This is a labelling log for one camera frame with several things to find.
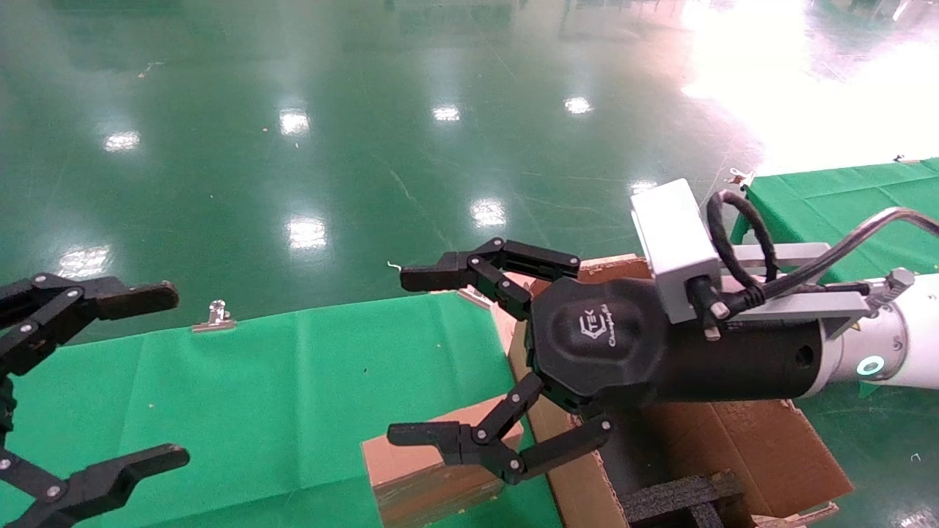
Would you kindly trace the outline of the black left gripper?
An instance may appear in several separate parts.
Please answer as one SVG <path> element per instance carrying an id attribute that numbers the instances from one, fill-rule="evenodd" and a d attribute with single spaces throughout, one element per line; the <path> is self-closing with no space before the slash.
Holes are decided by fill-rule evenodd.
<path id="1" fill-rule="evenodd" d="M 6 375 L 29 373 L 97 320 L 124 320 L 178 304 L 177 288 L 168 281 L 128 287 L 113 276 L 78 281 L 37 274 L 3 285 L 1 434 L 13 431 L 17 407 L 14 384 Z M 2 481 L 34 499 L 7 527 L 73 527 L 124 508 L 141 481 L 184 467 L 190 453 L 177 444 L 162 444 L 92 464 L 66 479 L 7 449 L 1 458 Z"/>

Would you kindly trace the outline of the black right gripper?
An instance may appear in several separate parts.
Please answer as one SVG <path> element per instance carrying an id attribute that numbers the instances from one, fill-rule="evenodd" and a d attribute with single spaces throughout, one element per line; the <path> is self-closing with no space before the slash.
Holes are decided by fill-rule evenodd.
<path id="1" fill-rule="evenodd" d="M 597 451 L 613 432 L 613 422 L 600 415 L 523 451 L 510 448 L 504 437 L 543 393 L 563 410 L 591 412 L 795 399 L 819 377 L 824 341 L 817 322 L 741 324 L 710 341 L 697 320 L 670 322 L 651 280 L 582 283 L 574 279 L 580 264 L 576 255 L 492 238 L 472 251 L 446 252 L 431 266 L 403 267 L 403 290 L 473 287 L 511 317 L 527 320 L 534 373 L 478 425 L 390 424 L 389 443 L 433 447 L 447 466 L 482 466 L 516 485 Z M 533 298 L 507 273 L 551 284 Z"/>

